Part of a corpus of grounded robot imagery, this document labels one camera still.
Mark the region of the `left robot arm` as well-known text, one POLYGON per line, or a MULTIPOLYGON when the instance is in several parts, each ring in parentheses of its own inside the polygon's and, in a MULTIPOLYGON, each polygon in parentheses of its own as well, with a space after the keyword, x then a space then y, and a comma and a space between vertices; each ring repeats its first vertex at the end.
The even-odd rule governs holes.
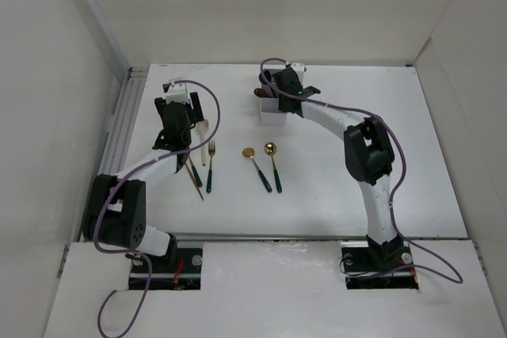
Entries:
POLYGON ((154 100, 162 129, 150 153, 129 169, 93 180, 82 220, 83 237, 150 256, 160 272, 177 263, 177 241, 170 233, 147 225, 147 193, 178 173, 189 158, 191 130, 204 119, 199 95, 182 90, 154 100))

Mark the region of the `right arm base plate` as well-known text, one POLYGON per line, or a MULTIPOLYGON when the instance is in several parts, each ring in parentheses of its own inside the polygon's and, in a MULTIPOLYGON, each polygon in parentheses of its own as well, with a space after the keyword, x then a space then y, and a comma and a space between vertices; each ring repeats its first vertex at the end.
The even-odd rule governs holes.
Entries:
POLYGON ((376 262, 370 256, 366 245, 343 245, 341 254, 340 271, 345 276, 347 290, 419 289, 408 246, 404 246, 400 253, 383 263, 376 262))

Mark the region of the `brown spoon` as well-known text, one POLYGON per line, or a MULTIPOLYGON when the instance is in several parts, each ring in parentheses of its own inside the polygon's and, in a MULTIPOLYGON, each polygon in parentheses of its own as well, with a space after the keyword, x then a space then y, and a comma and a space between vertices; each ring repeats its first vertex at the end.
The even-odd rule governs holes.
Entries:
POLYGON ((262 88, 256 88, 253 94, 258 98, 270 98, 271 96, 262 88))

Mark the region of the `white three-compartment utensil holder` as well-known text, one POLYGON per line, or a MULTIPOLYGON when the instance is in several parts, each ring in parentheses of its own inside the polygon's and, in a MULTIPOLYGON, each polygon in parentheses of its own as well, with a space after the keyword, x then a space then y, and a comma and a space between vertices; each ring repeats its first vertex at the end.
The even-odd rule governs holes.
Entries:
POLYGON ((279 98, 273 89, 264 83, 261 89, 265 96, 260 99, 261 124, 269 126, 283 126, 287 122, 288 114, 279 110, 279 98))

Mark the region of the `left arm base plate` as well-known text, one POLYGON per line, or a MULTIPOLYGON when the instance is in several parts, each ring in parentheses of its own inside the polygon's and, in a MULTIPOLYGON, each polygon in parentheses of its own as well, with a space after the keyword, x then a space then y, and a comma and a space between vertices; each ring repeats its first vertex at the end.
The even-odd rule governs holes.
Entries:
MULTIPOLYGON (((132 265, 128 277, 128 289, 141 291, 148 278, 147 262, 140 255, 129 255, 132 265)), ((198 291, 201 287, 203 246, 184 245, 178 248, 173 264, 161 256, 150 256, 152 276, 150 291, 198 291)))

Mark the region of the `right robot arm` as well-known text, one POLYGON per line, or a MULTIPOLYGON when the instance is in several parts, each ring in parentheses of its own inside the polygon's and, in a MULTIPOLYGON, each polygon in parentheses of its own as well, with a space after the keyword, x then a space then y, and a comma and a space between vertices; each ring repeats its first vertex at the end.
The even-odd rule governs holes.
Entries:
POLYGON ((402 240, 393 227, 389 212, 390 175, 395 154, 386 128, 380 118, 362 120, 354 111, 332 108, 330 104, 312 100, 320 91, 304 88, 296 71, 263 70, 259 78, 278 99, 278 110, 294 113, 332 132, 344 143, 345 167, 360 185, 368 221, 367 260, 375 269, 383 270, 395 262, 402 240))

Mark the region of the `black spoon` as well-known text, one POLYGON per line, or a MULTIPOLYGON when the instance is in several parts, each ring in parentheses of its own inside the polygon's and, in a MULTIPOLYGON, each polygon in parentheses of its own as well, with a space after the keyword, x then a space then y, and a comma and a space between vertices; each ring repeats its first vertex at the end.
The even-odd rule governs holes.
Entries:
POLYGON ((258 79, 261 83, 260 88, 264 89, 271 96, 270 98, 277 98, 276 92, 273 90, 274 84, 271 72, 269 70, 262 70, 258 79))

